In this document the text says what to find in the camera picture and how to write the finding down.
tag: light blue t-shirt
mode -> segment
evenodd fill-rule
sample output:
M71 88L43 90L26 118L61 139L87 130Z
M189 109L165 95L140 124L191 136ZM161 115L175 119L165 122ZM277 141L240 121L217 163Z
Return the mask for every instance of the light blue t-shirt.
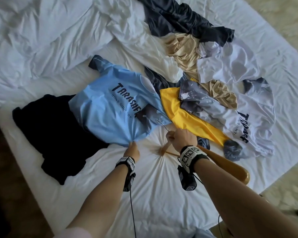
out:
M157 126L171 123L160 97L143 84L145 77L95 55L89 67L100 72L69 101L79 124L106 143L126 146Z

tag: mattress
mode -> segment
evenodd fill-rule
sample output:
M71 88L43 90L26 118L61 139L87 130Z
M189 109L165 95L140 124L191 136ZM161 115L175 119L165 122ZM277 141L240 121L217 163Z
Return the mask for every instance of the mattress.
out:
M298 162L298 52L290 46L244 0L177 0L188 3L216 26L235 29L256 54L263 77L275 98L276 124L272 139L275 155L238 161L250 173L248 186L260 193ZM95 54L112 63L144 74L143 66L128 55L117 40ZM113 169L125 148L110 145L86 161L83 170L60 186L41 169L42 155L27 141L12 119L12 110L24 107L45 94L72 95L98 77L88 68L89 60L56 76L37 79L18 89L0 108L0 127L17 163L54 233L64 229L78 213L83 201ZM141 237L192 237L197 229L217 224L218 212L203 185L184 191L178 177L178 161L158 155L167 131L157 127L139 142L141 159L131 189L137 234ZM211 150L223 155L211 144ZM133 237L129 193L124 193L108 237Z

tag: bed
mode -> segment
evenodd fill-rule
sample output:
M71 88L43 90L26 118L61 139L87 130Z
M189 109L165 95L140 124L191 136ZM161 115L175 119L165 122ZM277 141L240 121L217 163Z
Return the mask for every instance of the bed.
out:
M260 193L298 162L298 52L290 46L244 0L177 0L186 2L217 26L235 29L235 34L255 52L275 98L273 128L275 155L238 161L250 173L248 186ZM111 40L95 52L112 63L142 72L143 66ZM72 95L98 74L88 68L89 59L69 71L32 80L13 92L0 107L0 127L18 165L54 233L64 229L78 213L91 190L113 169L124 148L110 145L86 160L83 170L60 186L41 169L43 158L27 141L12 119L12 110L24 107L45 94ZM205 188L194 192L181 187L177 160L158 150L167 140L166 130L157 127L139 142L141 160L131 189L136 232L141 237L192 237L199 229L217 224L218 212ZM211 150L223 155L215 144ZM129 193L124 193L108 237L133 237Z

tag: wrist-mounted device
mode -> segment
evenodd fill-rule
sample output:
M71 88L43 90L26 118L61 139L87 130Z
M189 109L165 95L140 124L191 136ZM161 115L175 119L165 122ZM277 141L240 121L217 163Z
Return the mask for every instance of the wrist-mounted device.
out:
M199 159L209 159L207 154L195 146L185 146L181 150L180 163L178 166L179 178L184 190L195 190L197 184L194 178L194 164Z
M128 174L126 176L125 185L124 185L124 189L123 189L124 192L128 192L128 191L130 191L133 180L136 176L136 173L132 173L133 170L135 169L135 160L130 156L124 156L120 160L118 160L115 167L117 167L121 164L127 165L127 168L128 168Z

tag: yellow t-shirt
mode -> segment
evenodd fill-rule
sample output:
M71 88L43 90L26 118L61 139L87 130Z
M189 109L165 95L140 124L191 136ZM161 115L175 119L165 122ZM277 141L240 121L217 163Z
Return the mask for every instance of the yellow t-shirt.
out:
M179 92L180 88L160 90L161 102L169 119L176 127L185 128L196 136L207 138L223 146L224 142L229 138L211 124L180 108Z

